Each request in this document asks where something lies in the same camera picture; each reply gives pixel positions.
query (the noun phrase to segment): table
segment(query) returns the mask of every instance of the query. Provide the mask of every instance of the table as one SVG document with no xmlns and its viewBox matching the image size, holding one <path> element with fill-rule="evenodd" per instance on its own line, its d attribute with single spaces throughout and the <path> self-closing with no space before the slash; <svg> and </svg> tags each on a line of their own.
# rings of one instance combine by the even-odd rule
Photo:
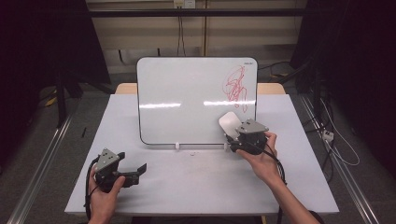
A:
<svg viewBox="0 0 396 224">
<path fill-rule="evenodd" d="M 65 212 L 84 215 L 85 175 L 104 147 L 124 151 L 121 172 L 144 164 L 140 183 L 119 194 L 116 213 L 126 216 L 257 216 L 277 213 L 271 190 L 250 165 L 230 150 L 191 146 L 180 150 L 144 145 L 138 134 L 137 97 L 122 84 L 110 97 L 106 112 Z M 266 85 L 260 85 L 259 92 Z M 283 90 L 277 85 L 275 89 Z M 257 121 L 277 133 L 276 149 L 288 187 L 310 210 L 336 213 L 329 186 L 287 94 L 258 95 Z"/>
<path fill-rule="evenodd" d="M 136 83 L 121 83 L 116 94 L 137 94 Z M 279 83 L 258 83 L 257 94 L 286 94 L 283 86 Z"/>
</svg>

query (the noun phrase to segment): red scribble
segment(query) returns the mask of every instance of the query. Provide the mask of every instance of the red scribble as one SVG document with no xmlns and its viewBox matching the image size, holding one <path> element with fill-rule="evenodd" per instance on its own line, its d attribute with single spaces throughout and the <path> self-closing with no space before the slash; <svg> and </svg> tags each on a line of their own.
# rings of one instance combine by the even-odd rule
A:
<svg viewBox="0 0 396 224">
<path fill-rule="evenodd" d="M 246 101 L 248 90 L 242 85 L 242 79 L 245 76 L 245 66 L 237 66 L 233 68 L 230 75 L 226 77 L 223 82 L 223 92 L 227 95 L 230 102 Z M 248 110 L 247 104 L 242 104 L 242 109 L 245 112 Z"/>
</svg>

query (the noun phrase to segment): black curtain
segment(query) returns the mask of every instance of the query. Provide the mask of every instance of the black curtain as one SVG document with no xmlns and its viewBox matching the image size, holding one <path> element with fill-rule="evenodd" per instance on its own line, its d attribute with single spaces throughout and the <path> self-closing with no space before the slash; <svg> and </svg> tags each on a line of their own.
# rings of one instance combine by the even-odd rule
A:
<svg viewBox="0 0 396 224">
<path fill-rule="evenodd" d="M 309 1 L 307 7 L 322 7 L 322 2 Z M 320 26 L 322 21 L 304 18 L 290 64 L 298 67 L 306 62 L 323 39 L 321 36 L 331 36 L 333 41 L 325 42 L 321 49 L 324 53 L 315 58 L 316 65 L 357 134 L 396 177 L 396 150 L 391 136 L 396 126 L 395 12 L 390 1 L 340 1 L 334 14 L 335 29 L 330 34 Z M 328 18 L 328 24 L 332 24 L 332 17 Z"/>
<path fill-rule="evenodd" d="M 75 85 L 110 82 L 92 19 L 49 13 L 70 10 L 88 11 L 84 0 L 0 3 L 1 163 L 21 141 L 39 91 L 54 86 L 57 74 Z"/>
</svg>

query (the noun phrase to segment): human hand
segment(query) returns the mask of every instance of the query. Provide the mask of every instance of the human hand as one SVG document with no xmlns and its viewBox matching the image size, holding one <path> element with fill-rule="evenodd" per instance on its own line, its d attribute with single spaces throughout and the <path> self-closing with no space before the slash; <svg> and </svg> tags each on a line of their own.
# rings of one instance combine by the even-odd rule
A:
<svg viewBox="0 0 396 224">
<path fill-rule="evenodd" d="M 117 195 L 125 182 L 125 176 L 120 176 L 114 183 L 113 189 L 109 193 L 102 192 L 93 178 L 95 176 L 94 167 L 90 173 L 89 189 L 91 195 L 91 220 L 90 224 L 109 223 L 116 210 Z"/>
<path fill-rule="evenodd" d="M 264 134 L 268 138 L 264 150 L 273 154 L 276 157 L 276 134 L 269 132 L 265 132 Z M 280 179 L 276 161 L 267 154 L 261 153 L 259 155 L 252 155 L 242 149 L 237 149 L 236 153 L 241 155 L 245 160 L 250 163 L 251 168 L 253 169 L 256 176 L 264 181 L 267 185 L 271 184 L 273 181 L 277 181 Z"/>
</svg>

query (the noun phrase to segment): metal rail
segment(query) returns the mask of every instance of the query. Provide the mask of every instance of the metal rail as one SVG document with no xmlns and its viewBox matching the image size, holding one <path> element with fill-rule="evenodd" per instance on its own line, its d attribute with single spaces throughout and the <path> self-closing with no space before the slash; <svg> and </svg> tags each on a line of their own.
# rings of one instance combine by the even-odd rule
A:
<svg viewBox="0 0 396 224">
<path fill-rule="evenodd" d="M 50 165 L 55 158 L 56 152 L 58 151 L 58 148 L 61 145 L 62 140 L 64 139 L 70 121 L 73 118 L 73 115 L 75 114 L 77 108 L 78 105 L 73 106 L 64 124 L 60 128 L 56 129 L 55 134 L 53 135 L 52 140 L 47 147 L 43 159 L 35 170 L 35 174 L 32 176 L 29 185 L 25 189 L 16 207 L 14 208 L 14 211 L 12 212 L 7 224 L 24 223 L 29 213 L 29 210 L 33 205 L 33 202 L 35 201 L 35 197 L 37 196 L 37 193 L 39 192 L 41 185 L 44 182 L 46 174 L 50 169 Z"/>
<path fill-rule="evenodd" d="M 331 14 L 333 8 L 266 8 L 266 9 L 92 9 L 82 10 L 37 10 L 35 13 L 66 17 L 295 17 Z"/>
<path fill-rule="evenodd" d="M 312 111 L 313 105 L 311 101 L 308 99 L 306 95 L 301 95 L 300 98 L 301 101 L 303 102 L 303 105 L 305 107 L 308 116 L 312 119 L 315 128 L 318 129 L 320 125 L 318 121 L 315 119 L 315 115 Z M 321 134 L 319 131 L 318 131 L 318 137 L 321 139 Z M 327 141 L 323 141 L 323 142 L 326 146 L 327 152 L 329 153 L 329 151 L 331 150 L 331 146 Z M 336 153 L 339 153 L 336 147 L 333 147 L 332 150 L 334 150 Z M 333 153 L 331 154 L 331 160 L 332 163 L 334 164 L 334 167 L 338 171 L 338 174 L 341 176 L 341 179 L 343 180 L 346 189 L 349 192 L 354 204 L 361 213 L 361 217 L 364 220 L 364 222 L 367 224 L 379 223 L 379 220 L 375 215 L 375 211 L 373 207 L 370 205 L 370 202 L 367 200 L 366 196 L 359 187 L 352 173 L 350 173 L 349 169 L 347 168 L 347 165 L 339 161 L 338 158 L 334 156 Z"/>
</svg>

